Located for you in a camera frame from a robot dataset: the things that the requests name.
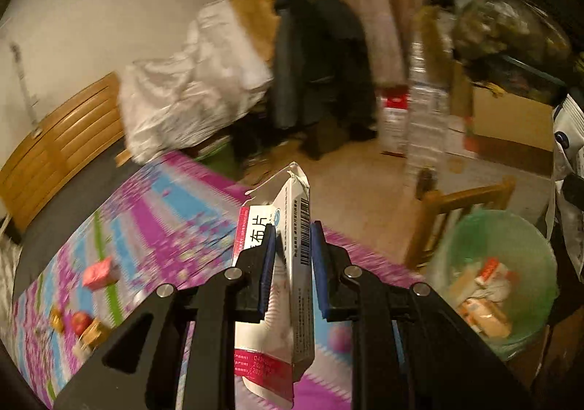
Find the white red medicine box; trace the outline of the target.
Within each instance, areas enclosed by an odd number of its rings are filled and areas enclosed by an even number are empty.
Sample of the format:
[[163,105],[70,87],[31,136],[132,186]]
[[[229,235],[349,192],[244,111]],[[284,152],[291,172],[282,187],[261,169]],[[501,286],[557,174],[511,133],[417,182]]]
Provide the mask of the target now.
[[246,195],[234,257],[260,245],[267,225],[275,229],[276,255],[264,318],[235,325],[235,374],[256,396],[290,409],[293,384],[315,358],[310,184],[292,162]]

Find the white foil pouch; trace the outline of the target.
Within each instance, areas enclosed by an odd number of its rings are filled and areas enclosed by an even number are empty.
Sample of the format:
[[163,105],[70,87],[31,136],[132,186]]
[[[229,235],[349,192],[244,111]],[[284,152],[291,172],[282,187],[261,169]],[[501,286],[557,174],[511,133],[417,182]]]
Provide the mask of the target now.
[[583,89],[573,88],[553,112],[555,221],[572,268],[583,283]]

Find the green trash bin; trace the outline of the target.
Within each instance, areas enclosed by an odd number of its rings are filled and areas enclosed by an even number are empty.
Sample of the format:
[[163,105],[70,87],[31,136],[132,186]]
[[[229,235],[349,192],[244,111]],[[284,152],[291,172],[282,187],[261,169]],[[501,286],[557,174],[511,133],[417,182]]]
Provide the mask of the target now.
[[479,209],[445,233],[424,276],[508,361],[548,322],[556,272],[552,247],[530,222],[506,210]]

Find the floral purple blue bedsheet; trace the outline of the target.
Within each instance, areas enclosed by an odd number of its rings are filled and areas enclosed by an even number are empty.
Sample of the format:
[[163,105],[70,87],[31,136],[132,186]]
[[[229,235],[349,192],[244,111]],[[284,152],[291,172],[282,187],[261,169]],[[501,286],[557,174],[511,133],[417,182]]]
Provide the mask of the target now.
[[[39,212],[23,239],[14,285],[11,353],[26,387],[46,406],[80,369],[73,332],[50,326],[51,307],[120,325],[160,283],[204,283],[233,259],[245,191],[179,153],[142,168],[93,161]],[[101,290],[84,270],[106,257],[120,279]]]

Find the wooden stool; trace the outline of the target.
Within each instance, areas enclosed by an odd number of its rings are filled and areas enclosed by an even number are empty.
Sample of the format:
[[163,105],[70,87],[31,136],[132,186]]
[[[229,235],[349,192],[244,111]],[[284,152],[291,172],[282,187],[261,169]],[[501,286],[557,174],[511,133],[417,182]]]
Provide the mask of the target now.
[[420,198],[420,210],[413,235],[405,254],[405,267],[421,272],[438,251],[438,245],[448,230],[479,209],[505,210],[515,188],[516,180],[506,177],[498,184],[464,191],[424,191]]

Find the pink small box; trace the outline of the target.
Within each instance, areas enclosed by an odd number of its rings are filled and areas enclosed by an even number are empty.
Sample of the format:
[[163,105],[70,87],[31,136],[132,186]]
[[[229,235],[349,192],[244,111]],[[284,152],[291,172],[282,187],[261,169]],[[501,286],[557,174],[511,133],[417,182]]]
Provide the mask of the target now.
[[116,283],[120,276],[118,263],[112,257],[106,257],[84,270],[82,285],[90,291],[101,290],[101,288]]

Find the brown small carton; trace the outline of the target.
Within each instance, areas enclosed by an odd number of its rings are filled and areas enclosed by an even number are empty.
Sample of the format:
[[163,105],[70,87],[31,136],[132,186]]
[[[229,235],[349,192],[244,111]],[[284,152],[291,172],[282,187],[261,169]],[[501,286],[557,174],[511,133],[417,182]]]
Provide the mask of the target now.
[[95,350],[109,338],[110,334],[111,329],[95,318],[81,334],[80,340],[84,347]]

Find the clear plastic water bottle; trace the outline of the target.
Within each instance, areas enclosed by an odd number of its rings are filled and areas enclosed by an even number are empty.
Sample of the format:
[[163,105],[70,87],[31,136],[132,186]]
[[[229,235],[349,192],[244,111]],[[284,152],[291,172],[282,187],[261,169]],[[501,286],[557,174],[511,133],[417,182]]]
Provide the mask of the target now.
[[452,86],[452,16],[425,5],[414,16],[409,57],[406,178],[415,184],[421,170],[438,171],[445,153]]

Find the red apple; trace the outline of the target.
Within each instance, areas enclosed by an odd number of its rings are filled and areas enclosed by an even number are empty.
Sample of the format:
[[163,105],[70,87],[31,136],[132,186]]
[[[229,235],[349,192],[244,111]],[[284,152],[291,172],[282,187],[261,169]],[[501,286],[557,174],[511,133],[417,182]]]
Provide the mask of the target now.
[[76,311],[70,318],[70,326],[77,337],[81,337],[94,318],[85,311]]

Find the red white package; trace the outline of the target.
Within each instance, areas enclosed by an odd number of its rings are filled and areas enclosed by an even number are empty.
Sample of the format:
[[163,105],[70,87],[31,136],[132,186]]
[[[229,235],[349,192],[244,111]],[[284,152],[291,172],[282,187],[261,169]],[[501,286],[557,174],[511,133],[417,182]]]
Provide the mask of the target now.
[[381,151],[404,157],[407,148],[408,87],[396,86],[377,91],[378,137]]

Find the white satin pillow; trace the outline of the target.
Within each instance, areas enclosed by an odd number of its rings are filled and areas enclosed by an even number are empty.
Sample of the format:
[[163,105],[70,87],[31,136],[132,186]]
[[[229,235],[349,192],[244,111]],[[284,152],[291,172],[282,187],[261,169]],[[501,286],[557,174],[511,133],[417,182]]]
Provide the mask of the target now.
[[126,67],[118,105],[135,162],[194,147],[262,99],[273,79],[270,62],[279,25],[273,1],[204,5],[178,52]]

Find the black jacket on chair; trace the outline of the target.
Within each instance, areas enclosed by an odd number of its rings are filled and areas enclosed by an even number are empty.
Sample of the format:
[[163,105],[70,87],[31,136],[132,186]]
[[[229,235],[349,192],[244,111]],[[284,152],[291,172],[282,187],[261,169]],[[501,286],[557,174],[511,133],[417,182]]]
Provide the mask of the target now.
[[376,137],[376,98],[365,33],[342,0],[274,0],[270,103],[274,126],[303,134],[313,160]]

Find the yellow artificial rose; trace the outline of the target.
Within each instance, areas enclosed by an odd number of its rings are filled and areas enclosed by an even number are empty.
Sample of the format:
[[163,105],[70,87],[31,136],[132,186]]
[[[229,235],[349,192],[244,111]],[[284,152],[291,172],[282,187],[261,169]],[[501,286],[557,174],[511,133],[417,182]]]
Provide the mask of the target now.
[[57,333],[62,334],[64,332],[64,317],[62,316],[62,311],[57,307],[53,306],[50,310],[50,326]]

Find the cardboard box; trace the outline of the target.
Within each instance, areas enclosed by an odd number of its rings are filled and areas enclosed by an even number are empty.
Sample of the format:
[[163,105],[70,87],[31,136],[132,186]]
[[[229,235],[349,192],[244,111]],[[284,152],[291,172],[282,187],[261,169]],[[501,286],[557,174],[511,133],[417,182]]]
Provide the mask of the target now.
[[552,174],[552,108],[513,93],[475,87],[465,120],[465,150],[540,176]]

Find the wooden headboard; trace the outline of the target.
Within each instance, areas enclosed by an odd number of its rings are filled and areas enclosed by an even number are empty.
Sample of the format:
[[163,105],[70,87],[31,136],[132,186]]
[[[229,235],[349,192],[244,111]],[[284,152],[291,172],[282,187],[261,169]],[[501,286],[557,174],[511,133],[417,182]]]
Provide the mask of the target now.
[[53,110],[1,169],[1,199],[17,230],[91,161],[124,137],[118,109],[120,81],[111,72]]

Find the camouflage clothes pile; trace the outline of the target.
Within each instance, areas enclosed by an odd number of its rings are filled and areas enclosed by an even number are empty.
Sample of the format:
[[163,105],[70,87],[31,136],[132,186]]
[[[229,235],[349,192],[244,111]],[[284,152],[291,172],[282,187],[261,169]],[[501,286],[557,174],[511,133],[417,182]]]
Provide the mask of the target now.
[[474,79],[552,92],[581,83],[583,0],[429,3],[453,13],[453,51]]

